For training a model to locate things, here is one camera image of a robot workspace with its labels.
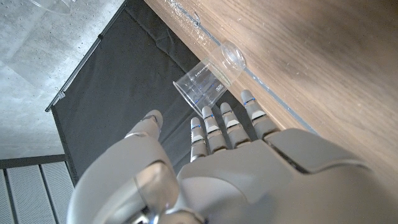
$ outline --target clear plastic cup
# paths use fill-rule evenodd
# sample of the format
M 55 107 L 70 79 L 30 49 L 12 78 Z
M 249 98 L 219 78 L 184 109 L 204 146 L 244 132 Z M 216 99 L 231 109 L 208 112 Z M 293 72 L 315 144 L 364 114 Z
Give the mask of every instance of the clear plastic cup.
M 43 9 L 55 12 L 58 14 L 69 15 L 71 4 L 76 0 L 30 0 L 36 6 Z
M 226 41 L 173 84 L 202 117 L 201 109 L 213 107 L 245 67 L 241 51 Z

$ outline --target wooden surface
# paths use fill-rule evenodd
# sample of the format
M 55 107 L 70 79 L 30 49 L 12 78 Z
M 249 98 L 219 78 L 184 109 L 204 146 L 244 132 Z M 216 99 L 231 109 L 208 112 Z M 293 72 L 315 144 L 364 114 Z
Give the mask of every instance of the wooden surface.
M 230 91 L 251 90 L 282 128 L 305 125 L 361 156 L 398 189 L 398 6 L 396 1 L 146 0 L 200 58 L 230 40 L 247 73 Z

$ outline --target white robotic arm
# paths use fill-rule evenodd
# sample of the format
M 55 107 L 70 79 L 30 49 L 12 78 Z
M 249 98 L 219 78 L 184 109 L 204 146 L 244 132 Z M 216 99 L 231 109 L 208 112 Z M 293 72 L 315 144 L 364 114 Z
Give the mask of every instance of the white robotic arm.
M 206 136 L 193 118 L 191 163 L 176 176 L 151 111 L 83 174 L 68 223 L 398 223 L 398 200 L 363 161 L 308 132 L 280 131 L 249 91 L 241 97 L 258 140 L 223 103 L 228 149 L 204 107 Z

